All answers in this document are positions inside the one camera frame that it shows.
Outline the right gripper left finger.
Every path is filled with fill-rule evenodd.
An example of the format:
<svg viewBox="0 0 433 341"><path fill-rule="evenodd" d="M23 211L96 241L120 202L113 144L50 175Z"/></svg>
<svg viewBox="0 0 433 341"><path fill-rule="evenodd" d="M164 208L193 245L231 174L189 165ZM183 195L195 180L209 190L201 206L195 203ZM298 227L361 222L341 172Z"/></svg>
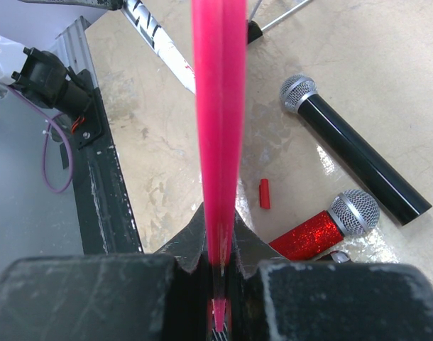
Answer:
<svg viewBox="0 0 433 341"><path fill-rule="evenodd" d="M154 254L20 259L0 275L0 340L206 340L204 210Z"/></svg>

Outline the pink framed whiteboard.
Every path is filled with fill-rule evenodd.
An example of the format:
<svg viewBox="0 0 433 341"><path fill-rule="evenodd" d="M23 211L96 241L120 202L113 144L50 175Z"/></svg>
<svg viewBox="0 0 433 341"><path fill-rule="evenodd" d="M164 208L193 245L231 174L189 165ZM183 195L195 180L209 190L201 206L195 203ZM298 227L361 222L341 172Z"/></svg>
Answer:
<svg viewBox="0 0 433 341"><path fill-rule="evenodd" d="M245 1L193 1L197 128L214 325L223 330L245 113Z"/></svg>

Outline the red white marker pen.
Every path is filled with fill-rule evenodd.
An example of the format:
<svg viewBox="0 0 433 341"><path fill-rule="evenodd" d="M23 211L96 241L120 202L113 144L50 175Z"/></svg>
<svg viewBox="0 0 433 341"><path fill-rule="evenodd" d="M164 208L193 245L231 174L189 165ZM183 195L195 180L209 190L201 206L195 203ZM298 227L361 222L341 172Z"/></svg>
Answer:
<svg viewBox="0 0 433 341"><path fill-rule="evenodd" d="M145 4L142 1L124 1L121 11L180 83L195 94L194 70Z"/></svg>

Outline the red marker cap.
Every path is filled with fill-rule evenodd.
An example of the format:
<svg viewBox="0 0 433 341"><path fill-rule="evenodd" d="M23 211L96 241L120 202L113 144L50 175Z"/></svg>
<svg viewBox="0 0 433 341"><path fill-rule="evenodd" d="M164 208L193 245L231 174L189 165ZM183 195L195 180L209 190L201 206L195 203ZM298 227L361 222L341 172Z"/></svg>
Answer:
<svg viewBox="0 0 433 341"><path fill-rule="evenodd" d="M258 186L259 189L259 205L265 210L270 209L270 186L267 178L262 178Z"/></svg>

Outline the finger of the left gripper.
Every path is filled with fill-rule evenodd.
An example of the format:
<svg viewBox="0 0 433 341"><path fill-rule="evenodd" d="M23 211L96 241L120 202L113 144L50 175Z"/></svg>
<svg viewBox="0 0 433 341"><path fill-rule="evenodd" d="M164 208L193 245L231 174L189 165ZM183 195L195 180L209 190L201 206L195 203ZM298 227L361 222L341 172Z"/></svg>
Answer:
<svg viewBox="0 0 433 341"><path fill-rule="evenodd" d="M106 11L118 11L124 5L124 0L21 0L30 4L54 4L67 6L86 6Z"/></svg>

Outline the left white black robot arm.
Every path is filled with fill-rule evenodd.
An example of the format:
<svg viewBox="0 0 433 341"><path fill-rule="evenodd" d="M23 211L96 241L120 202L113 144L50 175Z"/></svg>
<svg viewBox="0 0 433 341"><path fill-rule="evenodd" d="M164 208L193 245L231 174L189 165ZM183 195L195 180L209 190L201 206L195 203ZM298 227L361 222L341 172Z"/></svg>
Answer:
<svg viewBox="0 0 433 341"><path fill-rule="evenodd" d="M86 86L58 56L0 36L0 83L18 90L42 108L79 117L92 108L93 88Z"/></svg>

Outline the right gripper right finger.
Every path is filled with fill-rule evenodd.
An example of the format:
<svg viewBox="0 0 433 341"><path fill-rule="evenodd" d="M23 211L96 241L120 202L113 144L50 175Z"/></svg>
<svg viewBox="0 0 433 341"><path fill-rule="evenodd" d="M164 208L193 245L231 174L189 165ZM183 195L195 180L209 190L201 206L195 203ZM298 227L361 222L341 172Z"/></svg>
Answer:
<svg viewBox="0 0 433 341"><path fill-rule="evenodd" d="M291 262L234 220L232 340L433 340L433 287L407 264Z"/></svg>

